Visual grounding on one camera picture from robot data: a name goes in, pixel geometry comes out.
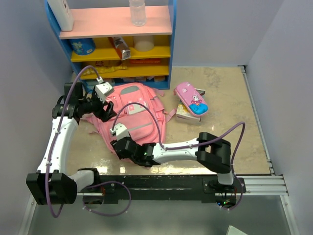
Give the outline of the pink student backpack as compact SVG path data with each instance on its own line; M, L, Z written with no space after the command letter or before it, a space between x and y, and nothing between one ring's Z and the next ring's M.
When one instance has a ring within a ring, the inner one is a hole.
M122 110L116 123L124 124L132 139L140 145L158 142L158 127L161 140L165 142L166 124L174 115L174 111L167 116L164 105L154 89L141 83L119 85L114 87L114 92L108 96L107 100L114 103L116 113L131 102L145 105L152 112L151 114L139 105L130 105Z

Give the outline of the pink blue pencil case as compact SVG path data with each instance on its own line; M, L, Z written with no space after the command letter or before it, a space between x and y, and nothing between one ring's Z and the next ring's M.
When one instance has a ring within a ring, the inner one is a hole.
M174 92L193 116L201 117L208 112L207 103L189 82L178 84Z

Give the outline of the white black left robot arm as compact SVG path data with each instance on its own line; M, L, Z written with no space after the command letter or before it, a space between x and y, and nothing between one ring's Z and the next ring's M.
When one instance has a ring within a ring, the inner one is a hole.
M66 173L71 141L83 115L93 114L102 122L116 116L113 103L107 97L114 89L108 82L96 85L88 98L82 83L67 83L65 94L52 110L52 130L42 162L36 173L29 173L26 184L39 205L73 204L83 189L96 192L101 188L96 168L81 168L75 174Z

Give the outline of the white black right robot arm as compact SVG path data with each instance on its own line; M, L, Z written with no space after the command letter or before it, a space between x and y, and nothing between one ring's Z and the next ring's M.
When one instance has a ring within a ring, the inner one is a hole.
M196 161L217 174L216 185L223 192L235 187L231 166L230 142L201 132L197 138L186 142L136 143L130 136L111 141L111 146L119 159L129 159L143 167L152 167L173 161Z

